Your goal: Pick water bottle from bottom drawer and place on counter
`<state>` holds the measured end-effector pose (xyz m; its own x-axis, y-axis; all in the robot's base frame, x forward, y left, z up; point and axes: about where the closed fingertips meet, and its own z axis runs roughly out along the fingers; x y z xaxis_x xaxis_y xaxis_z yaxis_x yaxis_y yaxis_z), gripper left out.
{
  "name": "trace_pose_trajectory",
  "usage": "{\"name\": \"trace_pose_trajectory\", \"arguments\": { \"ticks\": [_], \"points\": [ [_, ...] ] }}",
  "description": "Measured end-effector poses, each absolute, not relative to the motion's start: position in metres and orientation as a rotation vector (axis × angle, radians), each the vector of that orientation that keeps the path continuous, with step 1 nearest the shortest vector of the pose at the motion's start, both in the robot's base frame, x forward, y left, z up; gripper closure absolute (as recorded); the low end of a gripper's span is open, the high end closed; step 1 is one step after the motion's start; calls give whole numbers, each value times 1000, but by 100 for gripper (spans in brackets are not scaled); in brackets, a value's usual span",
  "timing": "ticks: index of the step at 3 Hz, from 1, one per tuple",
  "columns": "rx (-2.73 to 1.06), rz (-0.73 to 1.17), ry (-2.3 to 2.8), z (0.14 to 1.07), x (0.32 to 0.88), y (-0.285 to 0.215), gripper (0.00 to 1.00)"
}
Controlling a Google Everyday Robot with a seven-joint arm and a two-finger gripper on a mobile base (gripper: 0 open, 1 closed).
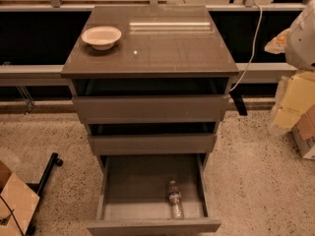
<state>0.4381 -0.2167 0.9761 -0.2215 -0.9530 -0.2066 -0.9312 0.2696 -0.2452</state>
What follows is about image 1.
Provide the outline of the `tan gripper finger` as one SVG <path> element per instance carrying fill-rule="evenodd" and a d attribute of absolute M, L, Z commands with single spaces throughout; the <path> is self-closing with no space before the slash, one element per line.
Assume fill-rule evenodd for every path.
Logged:
<path fill-rule="evenodd" d="M 289 34 L 289 29 L 285 29 L 269 41 L 264 50 L 272 54 L 281 54 L 285 52 L 286 39 Z"/>

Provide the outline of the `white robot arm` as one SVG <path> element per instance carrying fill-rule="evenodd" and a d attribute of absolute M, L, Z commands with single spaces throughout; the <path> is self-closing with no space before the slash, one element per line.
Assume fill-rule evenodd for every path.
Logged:
<path fill-rule="evenodd" d="M 315 70 L 315 0 L 310 1 L 288 29 L 283 30 L 264 50 L 285 56 L 287 64 L 300 70 Z"/>

